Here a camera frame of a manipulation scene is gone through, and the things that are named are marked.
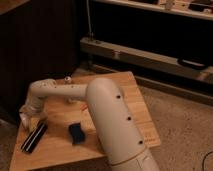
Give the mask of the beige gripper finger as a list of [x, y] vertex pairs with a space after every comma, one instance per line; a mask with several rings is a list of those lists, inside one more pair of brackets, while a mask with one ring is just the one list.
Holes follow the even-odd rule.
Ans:
[[22, 121], [23, 127], [26, 130], [28, 130], [30, 128], [30, 118], [26, 114], [22, 113], [21, 114], [21, 121]]
[[45, 112], [41, 112], [39, 114], [39, 119], [40, 119], [40, 121], [46, 120], [47, 119], [47, 114]]

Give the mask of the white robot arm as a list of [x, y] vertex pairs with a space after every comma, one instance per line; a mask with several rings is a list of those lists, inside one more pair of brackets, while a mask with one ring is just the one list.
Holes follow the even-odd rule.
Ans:
[[160, 171], [125, 103], [122, 88], [111, 79], [64, 85], [45, 79], [31, 83], [29, 90], [21, 108], [25, 128], [30, 128], [33, 116], [44, 118], [44, 103], [49, 96], [85, 101], [112, 171]]

